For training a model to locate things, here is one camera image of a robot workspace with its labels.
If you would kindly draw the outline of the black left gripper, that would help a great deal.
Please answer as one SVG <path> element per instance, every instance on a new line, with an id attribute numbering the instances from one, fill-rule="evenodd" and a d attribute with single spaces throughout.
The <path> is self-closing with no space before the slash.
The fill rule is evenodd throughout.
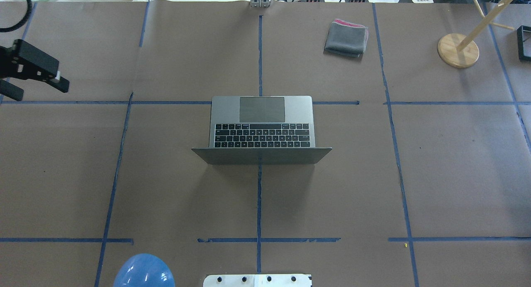
<path id="1" fill-rule="evenodd" d="M 0 47 L 0 76 L 44 80 L 62 93 L 67 93 L 70 86 L 70 81 L 60 76 L 57 59 L 22 39 L 14 40 L 11 47 Z M 0 94 L 21 101 L 24 90 L 1 79 Z"/>

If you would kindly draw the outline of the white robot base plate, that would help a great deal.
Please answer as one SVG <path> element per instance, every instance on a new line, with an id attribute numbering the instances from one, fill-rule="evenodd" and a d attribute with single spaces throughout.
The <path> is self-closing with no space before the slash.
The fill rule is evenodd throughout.
<path id="1" fill-rule="evenodd" d="M 312 287 L 307 274 L 233 274 L 208 275 L 204 287 Z"/>

